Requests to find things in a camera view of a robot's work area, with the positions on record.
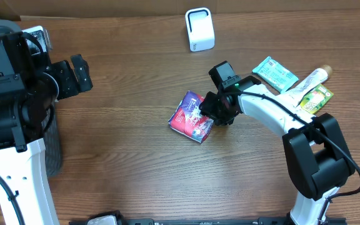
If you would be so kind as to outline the purple Carefree pad pack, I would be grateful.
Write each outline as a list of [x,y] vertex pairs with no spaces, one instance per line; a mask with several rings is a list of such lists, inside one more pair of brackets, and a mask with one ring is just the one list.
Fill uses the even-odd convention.
[[214,124],[212,119],[201,114],[199,106],[203,101],[202,96],[188,91],[168,120],[169,127],[198,143],[203,143]]

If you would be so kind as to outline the teal wet wipes pack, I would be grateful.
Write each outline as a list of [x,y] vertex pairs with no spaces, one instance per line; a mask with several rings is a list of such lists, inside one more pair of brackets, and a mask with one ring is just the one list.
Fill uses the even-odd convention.
[[280,93],[286,92],[299,81],[297,76],[274,60],[271,56],[264,59],[252,70],[252,72],[259,75]]

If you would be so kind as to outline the white tube gold cap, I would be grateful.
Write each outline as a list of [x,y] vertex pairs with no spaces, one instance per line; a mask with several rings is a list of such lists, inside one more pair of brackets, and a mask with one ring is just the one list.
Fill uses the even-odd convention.
[[308,77],[302,80],[296,87],[279,94],[278,97],[296,108],[303,97],[319,84],[324,83],[333,75],[331,66],[322,65],[315,69]]

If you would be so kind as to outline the green tea carton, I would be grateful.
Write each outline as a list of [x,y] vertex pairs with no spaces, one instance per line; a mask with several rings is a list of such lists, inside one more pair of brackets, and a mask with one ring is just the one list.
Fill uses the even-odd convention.
[[301,108],[310,114],[316,114],[333,97],[333,93],[323,86],[317,85],[310,90],[299,103]]

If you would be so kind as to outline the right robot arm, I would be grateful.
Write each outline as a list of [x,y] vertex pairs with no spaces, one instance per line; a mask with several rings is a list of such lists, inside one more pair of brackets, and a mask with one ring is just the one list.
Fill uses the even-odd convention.
[[326,113],[315,116],[299,103],[333,70],[315,69],[295,88],[274,95],[254,76],[241,78],[224,61],[209,72],[217,92],[208,92],[200,105],[202,115],[217,125],[230,125],[239,114],[260,121],[282,138],[289,177],[297,189],[296,202],[286,217],[264,217],[259,224],[345,224],[326,212],[358,167],[353,161],[337,120]]

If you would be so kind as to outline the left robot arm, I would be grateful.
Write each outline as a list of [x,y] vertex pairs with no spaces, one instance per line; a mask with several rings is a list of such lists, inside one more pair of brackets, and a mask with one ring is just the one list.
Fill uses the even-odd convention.
[[0,33],[0,206],[6,224],[57,224],[45,134],[56,102],[90,91],[79,54],[51,62],[41,26]]

